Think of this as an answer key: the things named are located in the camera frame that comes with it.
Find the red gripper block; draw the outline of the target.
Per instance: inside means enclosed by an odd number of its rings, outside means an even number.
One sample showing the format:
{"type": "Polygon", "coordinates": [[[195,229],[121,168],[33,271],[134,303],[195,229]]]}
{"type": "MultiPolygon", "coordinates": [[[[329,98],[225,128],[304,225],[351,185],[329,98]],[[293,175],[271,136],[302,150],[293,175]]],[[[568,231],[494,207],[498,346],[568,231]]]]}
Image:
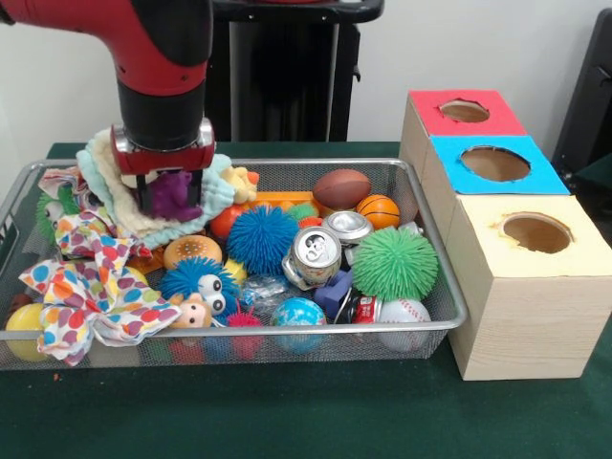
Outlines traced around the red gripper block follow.
{"type": "Polygon", "coordinates": [[[215,138],[209,119],[203,118],[195,142],[182,149],[150,150],[131,142],[122,125],[112,125],[110,146],[121,175],[137,175],[136,191],[139,209],[143,214],[150,211],[150,196],[147,174],[154,170],[180,169],[190,172],[187,202],[195,208],[202,201],[203,170],[212,162],[215,138]]]}

